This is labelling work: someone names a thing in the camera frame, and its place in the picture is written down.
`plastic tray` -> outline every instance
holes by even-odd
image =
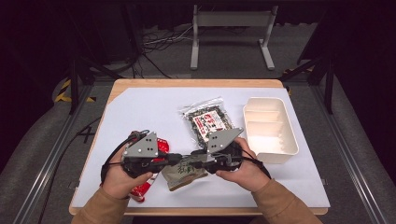
[[[244,106],[247,142],[258,160],[284,163],[299,151],[282,100],[252,97]]]

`metal frame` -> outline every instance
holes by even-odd
[[[277,6],[274,6],[271,11],[199,11],[198,7],[194,5],[192,29],[192,52],[191,52],[191,70],[198,69],[198,54],[199,54],[199,26],[263,26],[265,36],[259,39],[262,55],[269,70],[274,70],[274,62],[268,50],[268,41],[274,22],[276,18]]]

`person's left hand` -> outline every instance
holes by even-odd
[[[125,146],[122,147],[116,155],[110,160],[112,162],[120,162],[122,152]],[[109,165],[105,182],[102,185],[103,190],[110,196],[116,199],[124,199],[128,196],[134,187],[146,183],[152,177],[152,173],[148,172],[133,179],[128,176],[119,164]]]

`sleeve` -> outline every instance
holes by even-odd
[[[303,201],[274,179],[252,195],[263,217],[271,224],[321,223]]]
[[[120,223],[128,202],[129,199],[115,199],[99,188],[73,217],[72,224]]]

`black strap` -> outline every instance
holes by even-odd
[[[127,139],[125,139],[123,142],[121,142],[116,149],[114,149],[114,151],[110,154],[110,156],[107,158],[107,160],[105,161],[105,164],[102,165],[102,170],[100,172],[100,177],[101,177],[101,181],[102,184],[105,182],[106,176],[107,176],[107,172],[109,169],[109,166],[111,164],[120,164],[119,162],[114,162],[114,163],[110,163],[110,160],[114,157],[114,155],[117,154],[117,152],[127,143],[129,142],[137,142],[140,138],[141,138],[141,134],[140,132],[132,132]]]

